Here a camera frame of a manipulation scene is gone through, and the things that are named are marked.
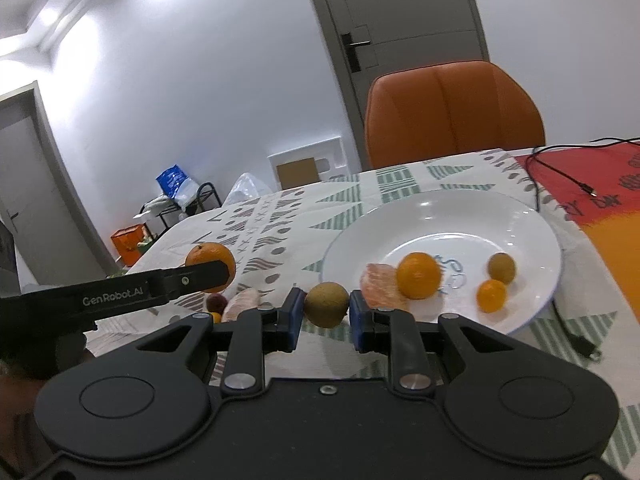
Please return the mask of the person's left hand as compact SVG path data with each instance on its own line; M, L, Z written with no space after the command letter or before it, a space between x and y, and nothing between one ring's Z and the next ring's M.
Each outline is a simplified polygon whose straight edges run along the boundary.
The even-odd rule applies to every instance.
M34 408L41 388L62 370L55 362L31 370L1 362L2 479L23 479L54 455L35 422Z

